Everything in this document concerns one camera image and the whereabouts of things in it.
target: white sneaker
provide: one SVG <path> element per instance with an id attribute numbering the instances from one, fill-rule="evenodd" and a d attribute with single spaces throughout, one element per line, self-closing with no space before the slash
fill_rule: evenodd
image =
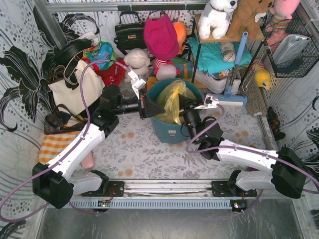
<path id="1" fill-rule="evenodd" d="M 206 86 L 211 92 L 221 94 L 225 90 L 227 77 L 216 80 L 211 76 L 206 76 L 199 69 L 196 70 L 195 79 Z"/>
<path id="2" fill-rule="evenodd" d="M 226 83 L 225 90 L 228 89 L 231 76 L 232 76 L 232 73 L 230 73 L 230 74 L 228 75 L 228 77 L 227 77 L 227 83 Z M 240 73 L 237 71 L 237 72 L 236 72 L 235 79 L 234 79 L 234 83 L 233 83 L 233 88 L 231 89 L 231 94 L 232 94 L 232 95 L 237 94 L 237 92 L 238 92 L 238 90 L 239 90 L 240 83 L 241 83 L 241 76 L 240 76 Z"/>

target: wall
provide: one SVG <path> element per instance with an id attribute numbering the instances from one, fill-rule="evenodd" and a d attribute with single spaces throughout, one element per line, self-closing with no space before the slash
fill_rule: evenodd
<path id="1" fill-rule="evenodd" d="M 60 19 L 68 40 L 70 29 L 84 14 Z M 31 176 L 41 145 L 44 118 L 54 107 L 46 78 L 55 66 L 55 43 L 34 7 L 33 0 L 0 1 L 0 201 Z M 31 183 L 5 204 L 2 216 L 19 218 L 30 212 Z M 25 221 L 0 222 L 0 239 L 20 238 Z"/>
<path id="2" fill-rule="evenodd" d="M 264 64 L 272 71 L 269 59 Z M 273 72 L 272 75 L 267 99 L 278 115 L 280 131 L 286 134 L 279 144 L 293 149 L 319 179 L 319 63 L 303 78 L 276 79 Z M 307 186 L 316 190 L 313 185 Z M 306 197 L 319 229 L 319 197 L 309 194 Z"/>

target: stuffed animal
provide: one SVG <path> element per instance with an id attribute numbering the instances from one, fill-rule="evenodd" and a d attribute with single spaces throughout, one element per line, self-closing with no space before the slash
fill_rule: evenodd
<path id="1" fill-rule="evenodd" d="M 183 46 L 183 43 L 186 39 L 186 26 L 183 22 L 176 21 L 173 22 L 173 26 L 175 28 L 176 34 L 177 34 L 177 41 L 179 44 L 179 54 L 183 53 L 183 50 L 185 49 L 185 46 Z"/>
<path id="2" fill-rule="evenodd" d="M 259 20 L 273 6 L 274 0 L 241 0 L 234 11 L 227 36 L 235 37 L 241 27 L 247 28 L 248 39 L 256 39 Z"/>
<path id="3" fill-rule="evenodd" d="M 236 7 L 237 0 L 210 0 L 198 22 L 200 38 L 209 38 L 210 27 L 215 28 L 212 33 L 215 39 L 225 36 Z"/>
<path id="4" fill-rule="evenodd" d="M 271 76 L 269 72 L 264 68 L 262 61 L 255 61 L 253 63 L 252 71 L 255 72 L 255 80 L 258 87 L 263 87 L 265 90 L 269 90 L 271 86 Z"/>
<path id="5" fill-rule="evenodd" d="M 177 69 L 174 64 L 170 61 L 164 61 L 160 59 L 155 59 L 153 62 L 153 67 L 155 68 L 156 78 L 161 81 L 168 78 L 175 78 L 180 70 Z"/>
<path id="6" fill-rule="evenodd" d="M 274 7 L 269 11 L 273 14 L 270 24 L 267 25 L 266 30 L 272 29 L 286 29 L 289 21 L 293 19 L 293 12 L 297 9 L 300 0 L 275 0 Z"/>
<path id="7" fill-rule="evenodd" d="M 146 75 L 149 72 L 148 66 L 150 65 L 150 58 L 147 53 L 139 48 L 135 48 L 131 50 L 125 57 L 124 63 L 129 66 L 137 75 Z M 130 78 L 128 72 L 125 72 L 126 82 L 130 82 L 132 79 Z"/>

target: clear plastic bag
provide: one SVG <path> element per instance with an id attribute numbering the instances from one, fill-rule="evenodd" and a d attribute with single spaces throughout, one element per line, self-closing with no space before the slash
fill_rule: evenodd
<path id="1" fill-rule="evenodd" d="M 179 118 L 179 94 L 190 99 L 196 99 L 194 93 L 186 87 L 185 81 L 174 81 L 166 86 L 156 99 L 156 103 L 165 109 L 165 113 L 155 116 L 157 119 L 165 123 L 177 123 L 181 125 L 181 119 Z"/>

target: white stuffed dog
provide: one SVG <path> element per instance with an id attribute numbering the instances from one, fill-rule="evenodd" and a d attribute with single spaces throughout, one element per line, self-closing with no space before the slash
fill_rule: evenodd
<path id="1" fill-rule="evenodd" d="M 210 27 L 215 28 L 212 36 L 220 39 L 226 35 L 233 11 L 237 7 L 237 0 L 210 0 L 199 20 L 199 36 L 209 38 Z"/>
<path id="2" fill-rule="evenodd" d="M 131 50 L 125 57 L 124 63 L 129 66 L 137 75 L 144 76 L 149 72 L 148 66 L 150 64 L 150 58 L 147 53 L 139 48 Z M 132 79 L 129 76 L 129 73 L 125 72 L 126 82 L 130 82 Z"/>

